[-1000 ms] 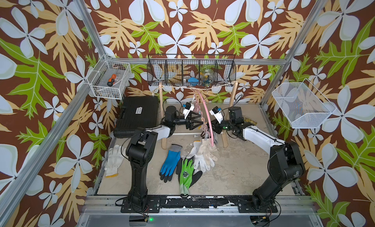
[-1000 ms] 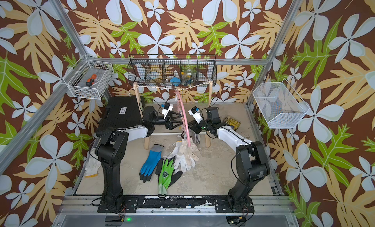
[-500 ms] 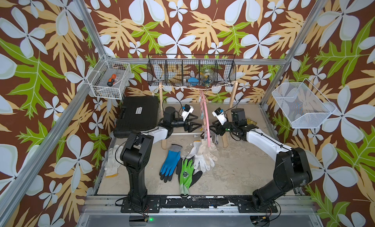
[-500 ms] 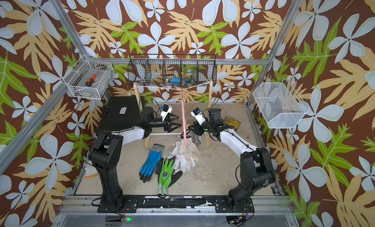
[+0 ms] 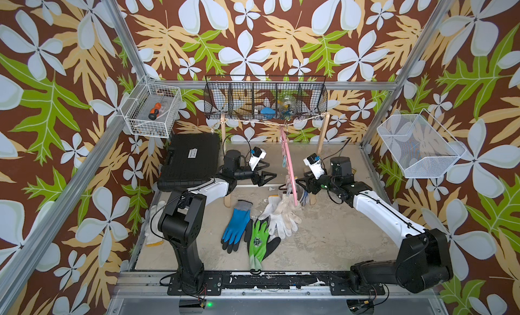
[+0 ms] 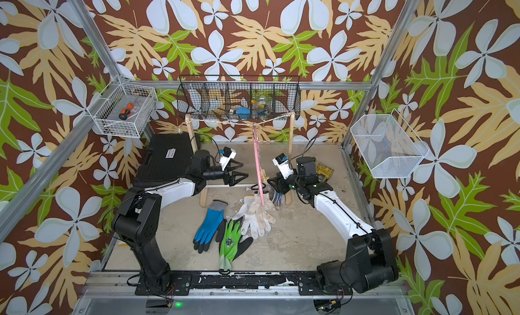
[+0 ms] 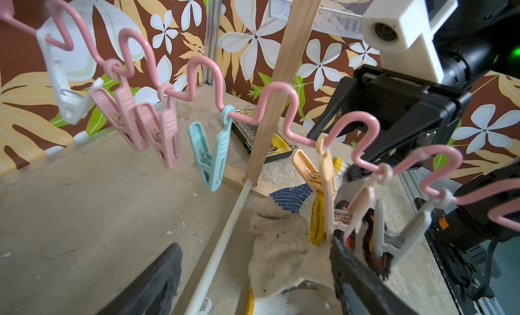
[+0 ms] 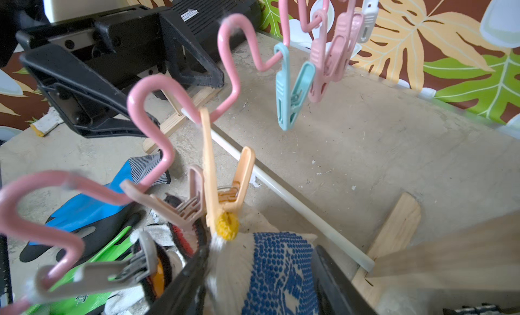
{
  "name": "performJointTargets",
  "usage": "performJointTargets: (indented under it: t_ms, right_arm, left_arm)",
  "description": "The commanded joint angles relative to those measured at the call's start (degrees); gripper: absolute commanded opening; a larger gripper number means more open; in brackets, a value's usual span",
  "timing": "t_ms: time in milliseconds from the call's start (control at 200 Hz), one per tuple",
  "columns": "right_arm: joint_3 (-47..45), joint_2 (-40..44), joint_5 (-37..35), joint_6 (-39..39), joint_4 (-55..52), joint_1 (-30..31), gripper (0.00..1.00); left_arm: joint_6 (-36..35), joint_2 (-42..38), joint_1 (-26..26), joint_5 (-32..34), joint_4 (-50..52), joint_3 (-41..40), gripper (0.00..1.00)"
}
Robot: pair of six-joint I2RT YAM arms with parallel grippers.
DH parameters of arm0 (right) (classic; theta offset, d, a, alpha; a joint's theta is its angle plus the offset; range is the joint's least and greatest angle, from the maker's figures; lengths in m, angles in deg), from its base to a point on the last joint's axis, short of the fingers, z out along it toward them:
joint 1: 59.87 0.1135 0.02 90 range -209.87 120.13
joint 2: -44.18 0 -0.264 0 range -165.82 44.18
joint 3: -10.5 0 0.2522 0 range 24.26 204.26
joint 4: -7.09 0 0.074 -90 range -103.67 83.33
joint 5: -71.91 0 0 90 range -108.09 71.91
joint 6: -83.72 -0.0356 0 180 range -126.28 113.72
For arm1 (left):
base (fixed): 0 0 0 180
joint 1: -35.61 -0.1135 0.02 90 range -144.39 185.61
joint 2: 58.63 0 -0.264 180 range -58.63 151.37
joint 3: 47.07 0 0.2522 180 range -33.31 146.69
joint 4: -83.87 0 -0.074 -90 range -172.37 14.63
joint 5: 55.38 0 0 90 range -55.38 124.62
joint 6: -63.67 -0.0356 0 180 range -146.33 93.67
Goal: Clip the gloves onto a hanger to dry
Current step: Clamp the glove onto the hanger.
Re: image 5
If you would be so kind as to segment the white cotton glove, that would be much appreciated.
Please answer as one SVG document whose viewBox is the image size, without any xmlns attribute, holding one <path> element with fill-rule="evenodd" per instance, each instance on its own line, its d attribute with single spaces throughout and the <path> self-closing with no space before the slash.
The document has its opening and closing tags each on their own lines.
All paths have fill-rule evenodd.
<svg viewBox="0 0 520 315">
<path fill-rule="evenodd" d="M 285 225 L 281 213 L 276 213 L 279 203 L 282 198 L 279 196 L 270 196 L 268 198 L 268 204 L 264 212 L 258 217 L 259 220 L 267 220 L 268 233 L 271 236 L 277 236 L 281 239 L 286 238 Z"/>
</svg>

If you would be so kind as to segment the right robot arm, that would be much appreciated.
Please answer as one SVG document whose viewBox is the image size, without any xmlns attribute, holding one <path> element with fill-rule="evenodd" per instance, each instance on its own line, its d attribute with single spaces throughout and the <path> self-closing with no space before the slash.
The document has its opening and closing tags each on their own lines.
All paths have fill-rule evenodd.
<svg viewBox="0 0 520 315">
<path fill-rule="evenodd" d="M 360 262 L 351 266 L 349 286 L 357 291 L 379 284 L 398 285 L 410 293 L 420 293 L 452 280 L 454 271 L 448 239 L 438 229 L 417 224 L 386 203 L 364 182 L 354 178 L 348 157 L 333 157 L 330 171 L 322 159 L 312 154 L 303 160 L 309 171 L 296 182 L 311 194 L 325 190 L 335 194 L 338 203 L 346 203 L 364 214 L 396 244 L 395 260 Z"/>
</svg>

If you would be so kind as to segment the pink clip hanger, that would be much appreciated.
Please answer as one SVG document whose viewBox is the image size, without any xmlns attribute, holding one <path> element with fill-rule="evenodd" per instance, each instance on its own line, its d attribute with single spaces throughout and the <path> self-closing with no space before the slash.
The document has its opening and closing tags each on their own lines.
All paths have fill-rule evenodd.
<svg viewBox="0 0 520 315">
<path fill-rule="evenodd" d="M 282 125 L 279 126 L 279 130 L 280 130 L 280 142 L 282 145 L 282 154 L 286 158 L 286 168 L 288 170 L 288 175 L 289 175 L 291 186 L 292 186 L 293 200 L 294 200 L 294 204 L 296 207 L 296 206 L 298 206 L 299 200 L 297 198 L 297 186 L 296 186 L 296 181 L 295 181 L 295 174 L 294 174 L 294 169 L 293 169 L 291 153 L 290 153 L 290 149 L 288 146 L 288 138 L 284 131 L 284 127 Z"/>
</svg>

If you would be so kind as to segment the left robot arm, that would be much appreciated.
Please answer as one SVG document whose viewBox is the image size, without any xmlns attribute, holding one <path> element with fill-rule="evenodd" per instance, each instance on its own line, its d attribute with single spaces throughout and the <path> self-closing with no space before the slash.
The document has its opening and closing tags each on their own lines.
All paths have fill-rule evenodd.
<svg viewBox="0 0 520 315">
<path fill-rule="evenodd" d="M 177 259 L 177 271 L 171 280 L 174 294 L 196 295 L 207 291 L 204 264 L 199 258 L 196 239 L 203 224 L 205 208 L 217 199 L 227 197 L 239 180 L 250 179 L 252 184 L 263 186 L 276 177 L 266 172 L 269 163 L 264 161 L 266 152 L 255 147 L 246 165 L 241 165 L 242 154 L 229 150 L 223 158 L 223 167 L 205 184 L 191 189 L 174 190 L 163 208 L 157 228 L 170 243 Z M 269 220 L 253 221 L 250 201 L 239 200 L 223 236 L 223 250 L 237 251 L 241 242 L 247 244 L 250 272 L 260 274 L 262 262 L 280 245 L 280 238 L 269 233 Z"/>
</svg>

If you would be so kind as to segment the green rubber glove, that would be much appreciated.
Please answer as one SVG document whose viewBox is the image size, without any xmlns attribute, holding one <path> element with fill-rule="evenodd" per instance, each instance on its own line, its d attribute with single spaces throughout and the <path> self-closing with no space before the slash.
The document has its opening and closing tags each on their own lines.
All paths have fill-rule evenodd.
<svg viewBox="0 0 520 315">
<path fill-rule="evenodd" d="M 262 272 L 262 262 L 271 255 L 281 243 L 280 237 L 271 237 L 269 220 L 250 220 L 245 229 L 245 243 L 249 254 L 250 273 Z"/>
</svg>

